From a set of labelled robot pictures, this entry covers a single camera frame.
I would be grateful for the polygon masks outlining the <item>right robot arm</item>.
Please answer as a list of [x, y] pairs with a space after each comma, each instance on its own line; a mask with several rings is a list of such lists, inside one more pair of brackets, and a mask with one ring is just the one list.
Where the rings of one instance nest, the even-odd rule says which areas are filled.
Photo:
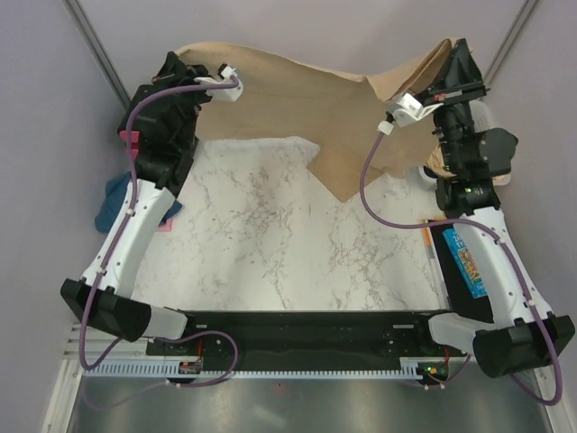
[[432, 317], [413, 332], [415, 349], [433, 355], [444, 345], [474, 355], [491, 378], [551, 365], [575, 334], [556, 316], [528, 276], [512, 243], [493, 180], [511, 171], [518, 139], [501, 127], [475, 128], [470, 103], [487, 88], [468, 43], [458, 40], [432, 83], [417, 96], [433, 110], [449, 179], [439, 179], [437, 205], [464, 241], [489, 297], [492, 321], [457, 313]]

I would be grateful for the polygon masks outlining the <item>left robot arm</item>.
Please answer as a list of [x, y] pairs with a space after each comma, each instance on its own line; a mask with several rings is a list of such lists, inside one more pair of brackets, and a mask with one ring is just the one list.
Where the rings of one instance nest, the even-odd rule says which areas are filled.
[[134, 121], [118, 129], [138, 134], [136, 181], [128, 185], [120, 211], [96, 259], [79, 280], [63, 282], [60, 295], [79, 320], [99, 331], [134, 342], [142, 337], [166, 338], [179, 355], [197, 347], [197, 331], [186, 315], [153, 307], [132, 298], [144, 253], [162, 218], [175, 203], [193, 165], [198, 146], [197, 116], [210, 101], [206, 92], [185, 92], [151, 100], [168, 88], [193, 84], [207, 76], [202, 65], [183, 63], [169, 52], [149, 84], [138, 87], [130, 108], [145, 101]]

